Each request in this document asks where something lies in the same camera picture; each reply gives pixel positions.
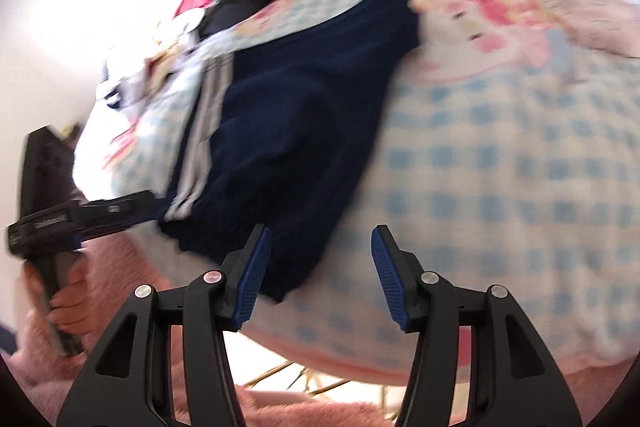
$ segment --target bed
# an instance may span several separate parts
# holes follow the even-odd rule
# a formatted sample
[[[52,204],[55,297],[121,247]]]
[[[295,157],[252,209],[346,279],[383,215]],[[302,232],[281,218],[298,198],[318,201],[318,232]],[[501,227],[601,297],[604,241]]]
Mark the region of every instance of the bed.
[[[124,115],[98,101],[78,144],[76,184],[89,199],[162,194],[199,61],[315,26],[359,1],[279,0],[213,36],[133,134]],[[391,322],[370,260],[370,232],[386,223],[402,249],[453,284],[511,289],[565,374],[633,357],[639,6],[412,0],[426,44],[394,75],[354,200],[312,276],[281,304],[259,299],[244,333],[331,375],[404,384],[415,339]],[[118,136],[128,136],[126,147]],[[114,148],[118,159],[107,165]],[[153,223],[130,234],[176,285],[213,266],[178,251]],[[468,331],[460,334],[468,346]]]

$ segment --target pink fluffy rug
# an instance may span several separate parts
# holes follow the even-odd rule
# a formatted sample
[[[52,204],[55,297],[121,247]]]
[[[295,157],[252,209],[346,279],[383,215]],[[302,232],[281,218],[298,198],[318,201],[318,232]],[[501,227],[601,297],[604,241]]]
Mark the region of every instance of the pink fluffy rug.
[[[95,311],[95,330],[83,339],[87,351],[95,346],[113,315],[141,284],[158,290],[171,287],[146,263],[125,233],[94,239],[86,243],[91,261],[90,294]],[[58,412],[73,379],[84,363],[57,357],[49,344],[43,323],[30,312],[19,335],[19,350],[6,358],[14,377],[30,400],[55,425]],[[176,418],[190,423],[187,407],[182,341],[179,328],[172,338],[172,380]],[[238,398],[248,427],[390,427],[372,404],[322,403],[298,393],[261,393],[237,387]]]

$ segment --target white stripe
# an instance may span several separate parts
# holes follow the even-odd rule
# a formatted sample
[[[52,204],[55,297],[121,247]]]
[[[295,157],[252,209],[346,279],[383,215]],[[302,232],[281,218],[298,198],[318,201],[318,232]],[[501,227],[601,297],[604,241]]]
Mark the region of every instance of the white stripe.
[[[220,59],[219,57],[213,57],[206,61],[204,64],[205,74],[202,83],[202,94],[200,95],[200,101],[198,102],[198,108],[196,110],[196,120],[193,123],[191,132],[189,133],[189,140],[187,142],[187,148],[182,161],[182,171],[180,172],[180,180],[178,181],[178,189],[174,201],[164,214],[164,219],[168,221],[174,219],[175,212],[180,204],[189,197],[193,183],[196,178],[196,166],[199,165],[197,155],[199,152],[199,143],[202,140],[202,135],[208,129],[207,113],[210,104],[210,97],[214,92],[214,83],[218,73]]]
[[[231,85],[233,78],[233,55],[227,55],[222,60],[220,66],[220,74],[218,75],[218,89],[212,101],[212,107],[209,115],[209,129],[206,139],[204,139],[201,146],[200,154],[200,169],[198,170],[198,180],[196,181],[193,191],[189,198],[182,204],[178,212],[176,212],[176,219],[186,219],[191,214],[191,207],[193,203],[200,197],[204,188],[207,185],[209,179],[209,172],[211,170],[211,154],[209,152],[209,139],[215,130],[220,126],[220,118],[222,116],[222,102],[225,98],[227,88]]]

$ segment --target metal screw head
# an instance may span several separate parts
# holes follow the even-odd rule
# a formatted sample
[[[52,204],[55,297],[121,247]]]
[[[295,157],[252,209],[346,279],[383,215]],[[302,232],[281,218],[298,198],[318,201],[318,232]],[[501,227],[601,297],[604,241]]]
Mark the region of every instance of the metal screw head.
[[[217,270],[212,270],[210,272],[206,272],[206,274],[204,274],[202,278],[206,283],[215,284],[216,282],[222,281],[222,273]]]
[[[504,286],[496,284],[495,286],[491,286],[491,295],[497,297],[498,299],[504,299],[507,295],[509,295],[509,291]]]
[[[435,284],[440,280],[440,276],[436,272],[424,272],[420,275],[420,280],[425,284]]]
[[[149,295],[151,295],[151,286],[149,286],[148,284],[143,284],[142,286],[138,286],[134,293],[136,297],[140,299],[144,299],[145,297],[148,297]]]

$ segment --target hand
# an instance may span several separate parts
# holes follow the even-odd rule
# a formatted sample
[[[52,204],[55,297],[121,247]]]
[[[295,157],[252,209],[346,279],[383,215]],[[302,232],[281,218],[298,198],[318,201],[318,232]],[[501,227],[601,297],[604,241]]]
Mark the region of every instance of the hand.
[[[56,325],[60,330],[72,335],[84,335],[93,328],[89,288],[86,281],[89,262],[82,255],[73,263],[66,276],[68,284],[50,300],[52,311],[44,317],[41,295],[44,284],[33,264],[26,261],[23,275],[28,293],[36,313],[44,320]]]

